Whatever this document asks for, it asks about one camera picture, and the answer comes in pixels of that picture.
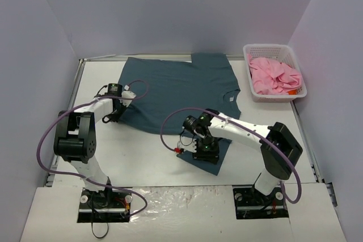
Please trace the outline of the teal blue t-shirt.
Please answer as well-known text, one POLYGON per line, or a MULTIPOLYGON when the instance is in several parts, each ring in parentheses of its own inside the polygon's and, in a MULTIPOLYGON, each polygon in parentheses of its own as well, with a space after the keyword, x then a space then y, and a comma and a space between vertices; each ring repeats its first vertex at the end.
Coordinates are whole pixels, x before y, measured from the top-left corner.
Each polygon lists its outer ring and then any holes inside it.
POLYGON ((130 84, 139 98, 119 122, 151 134, 178 135, 187 116, 217 110, 238 119, 240 92, 229 60, 222 53, 194 53, 191 62, 129 57, 119 84, 130 84))

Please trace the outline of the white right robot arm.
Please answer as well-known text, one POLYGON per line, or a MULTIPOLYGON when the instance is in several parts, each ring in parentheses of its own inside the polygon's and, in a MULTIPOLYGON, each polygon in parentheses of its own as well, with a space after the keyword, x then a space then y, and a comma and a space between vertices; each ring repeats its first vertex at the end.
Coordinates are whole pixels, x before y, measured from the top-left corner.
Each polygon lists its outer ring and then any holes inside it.
POLYGON ((303 151, 294 135, 280 122, 270 126, 251 124, 212 109, 206 109, 198 118, 188 116, 182 128, 194 139, 190 144, 180 140, 175 151, 189 151, 194 160, 216 164, 223 139, 261 152, 264 169, 251 191, 252 199, 259 204, 271 199, 272 191, 280 181, 290 178, 292 170, 286 160, 295 166, 303 151))

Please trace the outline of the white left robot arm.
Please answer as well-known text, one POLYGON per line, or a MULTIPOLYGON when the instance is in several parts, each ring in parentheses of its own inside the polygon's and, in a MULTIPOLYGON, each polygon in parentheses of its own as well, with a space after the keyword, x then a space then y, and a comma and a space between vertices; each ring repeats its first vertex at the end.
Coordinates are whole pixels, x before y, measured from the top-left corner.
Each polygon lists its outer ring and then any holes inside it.
POLYGON ((94 193, 94 201, 101 207, 112 204, 114 192, 107 188, 111 182, 95 157, 96 123, 118 121, 135 98, 129 86, 110 83, 105 94, 73 110, 56 125, 54 153, 75 168, 85 189, 94 193))

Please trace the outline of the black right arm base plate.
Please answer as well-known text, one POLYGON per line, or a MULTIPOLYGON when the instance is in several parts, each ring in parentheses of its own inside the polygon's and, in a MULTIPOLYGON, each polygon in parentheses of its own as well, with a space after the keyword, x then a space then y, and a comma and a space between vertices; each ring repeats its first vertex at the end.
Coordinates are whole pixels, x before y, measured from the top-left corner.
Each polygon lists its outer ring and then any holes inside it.
POLYGON ((233 187, 235 215, 238 220, 288 218, 285 198, 280 187, 268 196, 251 186, 233 187))

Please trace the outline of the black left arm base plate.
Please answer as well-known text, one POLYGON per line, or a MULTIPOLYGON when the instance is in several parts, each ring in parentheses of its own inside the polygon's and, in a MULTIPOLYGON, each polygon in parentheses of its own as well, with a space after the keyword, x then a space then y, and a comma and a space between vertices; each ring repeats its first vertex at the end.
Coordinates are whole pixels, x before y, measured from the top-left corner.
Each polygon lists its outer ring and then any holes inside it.
POLYGON ((83 189, 79 201, 78 223, 127 223, 133 197, 123 191, 83 189))

